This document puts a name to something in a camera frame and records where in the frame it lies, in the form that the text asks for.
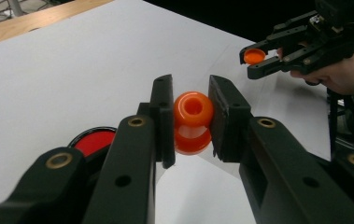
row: white table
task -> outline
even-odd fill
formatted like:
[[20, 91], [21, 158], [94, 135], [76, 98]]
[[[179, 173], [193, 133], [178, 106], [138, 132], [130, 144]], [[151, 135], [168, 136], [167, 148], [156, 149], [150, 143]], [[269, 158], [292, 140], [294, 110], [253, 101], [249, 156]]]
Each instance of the white table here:
[[[136, 113], [140, 102], [149, 101], [153, 79], [166, 74], [173, 75], [175, 98], [185, 91], [207, 93], [209, 75], [229, 78], [251, 104], [254, 116], [280, 120], [307, 150], [329, 159], [325, 88], [309, 87], [283, 73], [249, 80], [238, 52], [250, 44], [138, 0], [116, 0], [1, 42], [0, 202], [39, 155], [66, 146], [92, 127], [117, 127]], [[159, 171], [158, 223], [218, 223], [209, 221], [214, 216], [210, 209], [227, 203], [239, 204], [231, 212], [240, 215], [227, 216], [230, 223], [254, 222], [238, 166], [223, 164], [211, 154], [209, 147], [199, 156], [177, 155], [175, 167]], [[230, 189], [222, 197], [205, 194], [206, 190], [197, 194], [195, 205], [203, 206], [198, 213], [183, 210], [191, 203], [183, 200], [165, 209], [161, 204], [174, 200], [164, 195], [170, 186], [184, 188], [176, 193], [180, 197], [189, 188], [208, 188], [203, 178], [183, 182], [181, 175], [189, 169], [202, 176], [215, 169], [216, 178], [223, 178]], [[219, 203], [222, 198], [228, 200]]]

